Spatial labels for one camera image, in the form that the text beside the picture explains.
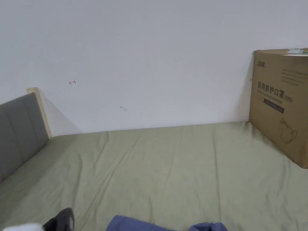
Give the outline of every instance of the brown cardboard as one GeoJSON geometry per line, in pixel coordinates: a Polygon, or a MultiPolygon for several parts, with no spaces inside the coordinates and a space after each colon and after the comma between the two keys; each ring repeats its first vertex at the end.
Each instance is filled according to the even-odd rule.
{"type": "Polygon", "coordinates": [[[308,168],[308,55],[288,51],[254,52],[249,121],[308,168]]]}

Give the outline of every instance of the black label on box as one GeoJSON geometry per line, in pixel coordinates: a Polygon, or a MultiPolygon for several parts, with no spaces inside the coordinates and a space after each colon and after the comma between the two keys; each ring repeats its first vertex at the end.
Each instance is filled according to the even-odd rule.
{"type": "Polygon", "coordinates": [[[275,110],[279,111],[279,112],[282,113],[282,114],[285,112],[285,109],[284,109],[284,108],[278,106],[277,104],[275,104],[275,103],[273,103],[273,102],[271,102],[271,101],[269,101],[269,100],[267,100],[267,99],[264,99],[264,100],[263,100],[263,103],[269,105],[270,107],[274,108],[275,110]]]}

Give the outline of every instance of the wrinkled sheet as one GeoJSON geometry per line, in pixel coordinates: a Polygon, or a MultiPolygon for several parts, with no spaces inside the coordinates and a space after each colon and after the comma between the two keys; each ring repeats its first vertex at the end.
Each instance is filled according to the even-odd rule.
{"type": "Polygon", "coordinates": [[[58,136],[0,184],[0,230],[65,207],[75,230],[115,215],[188,230],[308,230],[308,170],[248,122],[58,136]]]}

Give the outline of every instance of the headboard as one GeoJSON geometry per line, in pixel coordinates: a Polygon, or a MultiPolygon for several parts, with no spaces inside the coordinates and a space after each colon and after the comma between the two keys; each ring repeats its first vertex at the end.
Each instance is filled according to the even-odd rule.
{"type": "Polygon", "coordinates": [[[35,93],[0,105],[0,182],[35,155],[48,140],[35,93]]]}

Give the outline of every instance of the blue clothing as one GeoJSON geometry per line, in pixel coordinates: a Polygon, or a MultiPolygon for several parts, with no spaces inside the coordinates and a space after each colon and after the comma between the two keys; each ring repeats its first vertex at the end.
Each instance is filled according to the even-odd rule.
{"type": "MultiPolygon", "coordinates": [[[[153,225],[147,222],[138,221],[133,218],[115,216],[110,224],[108,225],[106,231],[172,231],[153,225]]],[[[200,223],[190,227],[189,231],[228,231],[226,227],[218,223],[200,223]]]]}

